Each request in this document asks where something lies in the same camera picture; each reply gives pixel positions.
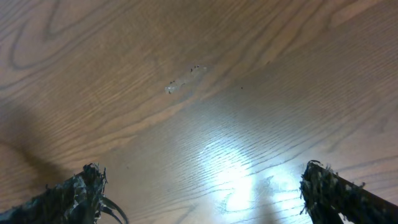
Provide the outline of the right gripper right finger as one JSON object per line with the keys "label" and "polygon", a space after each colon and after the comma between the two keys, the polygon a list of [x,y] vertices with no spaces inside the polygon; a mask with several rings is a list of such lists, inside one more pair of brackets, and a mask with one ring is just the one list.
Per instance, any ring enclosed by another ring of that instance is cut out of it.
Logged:
{"label": "right gripper right finger", "polygon": [[313,223],[396,224],[397,205],[339,176],[330,166],[310,160],[300,181],[300,213]]}

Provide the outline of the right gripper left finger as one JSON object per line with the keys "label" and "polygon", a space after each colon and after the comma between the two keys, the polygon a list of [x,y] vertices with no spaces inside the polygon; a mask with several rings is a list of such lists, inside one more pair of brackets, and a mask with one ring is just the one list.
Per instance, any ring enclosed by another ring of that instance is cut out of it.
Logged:
{"label": "right gripper left finger", "polygon": [[106,171],[88,164],[83,170],[27,202],[1,213],[1,223],[89,223],[101,217]]}

